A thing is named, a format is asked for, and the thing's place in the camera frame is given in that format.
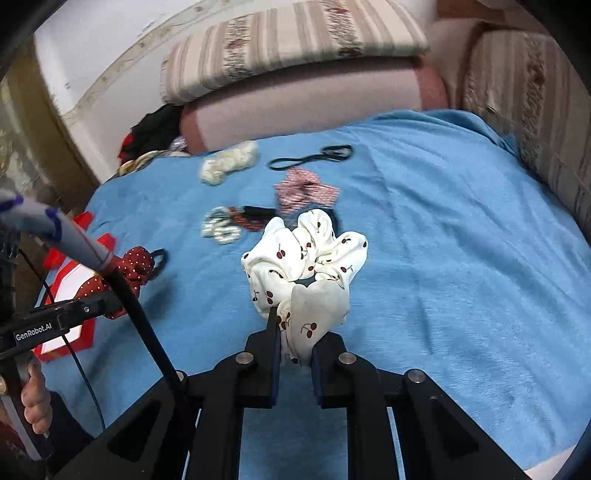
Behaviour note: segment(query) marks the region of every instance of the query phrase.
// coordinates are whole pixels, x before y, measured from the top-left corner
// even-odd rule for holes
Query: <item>scrunchie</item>
[[[158,257],[162,257],[162,259],[155,267],[154,258]],[[129,283],[129,288],[131,288],[131,291],[134,292],[136,297],[139,297],[141,287],[146,285],[148,280],[155,278],[162,268],[164,268],[167,258],[168,255],[165,250],[156,250],[150,253],[144,247],[132,248],[123,256],[123,258],[114,257],[119,272],[125,277]],[[111,287],[105,282],[103,277],[96,274],[80,286],[75,298],[81,299],[84,297],[90,297],[95,293],[106,290],[111,290]],[[116,318],[125,315],[125,313],[125,309],[121,308],[120,310],[117,310],[117,312],[105,316],[108,319],[115,320]]]
[[[312,348],[349,311],[349,284],[367,258],[364,235],[335,238],[326,212],[311,210],[290,231],[273,218],[261,241],[242,255],[253,305],[266,320],[277,306],[282,353],[308,365]],[[309,287],[297,280],[314,277]]]

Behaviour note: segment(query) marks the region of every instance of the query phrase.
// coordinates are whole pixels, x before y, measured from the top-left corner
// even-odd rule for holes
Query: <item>blue blanket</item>
[[[175,367],[211,369],[264,322],[234,244],[202,238],[220,205],[275,206],[285,173],[267,161],[352,144],[343,163],[306,167],[340,189],[342,230],[369,239],[351,285],[349,350],[378,368],[425,370],[523,468],[577,442],[591,411],[591,250],[572,217],[521,167],[510,142],[466,112],[393,112],[316,134],[258,142],[261,159],[220,186],[199,182],[200,157],[162,158],[102,185],[91,235],[116,253],[170,252],[140,301]],[[160,375],[127,317],[99,319],[80,353],[107,424]],[[71,358],[44,366],[82,426],[100,427]],[[343,411],[322,411],[309,373],[282,370],[278,405],[245,413],[242,479],[346,477]]]

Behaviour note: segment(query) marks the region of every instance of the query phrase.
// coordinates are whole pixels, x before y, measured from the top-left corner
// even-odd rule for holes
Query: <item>metal screw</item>
[[[425,375],[425,372],[418,368],[413,368],[408,371],[408,379],[413,383],[422,383],[426,378],[427,376]]]
[[[236,362],[241,365],[248,365],[250,362],[254,360],[254,356],[252,353],[249,352],[242,352],[236,356]]]
[[[357,357],[349,352],[344,352],[339,355],[339,362],[345,365],[353,365],[357,361]]]

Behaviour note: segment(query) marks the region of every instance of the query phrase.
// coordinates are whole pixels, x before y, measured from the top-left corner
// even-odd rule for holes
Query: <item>red polka dot scrunchie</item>
[[[160,262],[157,270],[155,270],[154,257],[162,255],[163,260]],[[135,293],[136,297],[139,297],[139,291],[142,286],[146,285],[148,280],[155,277],[156,273],[160,272],[160,268],[164,266],[165,251],[158,250],[152,254],[148,252],[144,247],[135,247],[129,250],[123,258],[114,257],[117,262],[117,268],[119,272],[125,277],[129,283],[129,288]],[[95,293],[110,290],[111,287],[105,282],[105,279],[100,275],[95,275],[90,280],[84,282],[76,293],[76,299],[82,299],[84,297],[90,297]],[[110,315],[105,315],[108,319],[115,320],[116,318],[125,315],[125,309],[117,310],[117,312]]]

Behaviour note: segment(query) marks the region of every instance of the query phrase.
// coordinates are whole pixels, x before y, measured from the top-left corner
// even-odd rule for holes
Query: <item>cherry print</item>
[[[318,328],[318,326],[315,323],[305,323],[302,325],[302,328],[300,329],[300,333],[303,333],[304,330],[308,330],[306,332],[306,336],[308,338],[312,338],[312,334],[314,333],[314,330],[316,330]]]

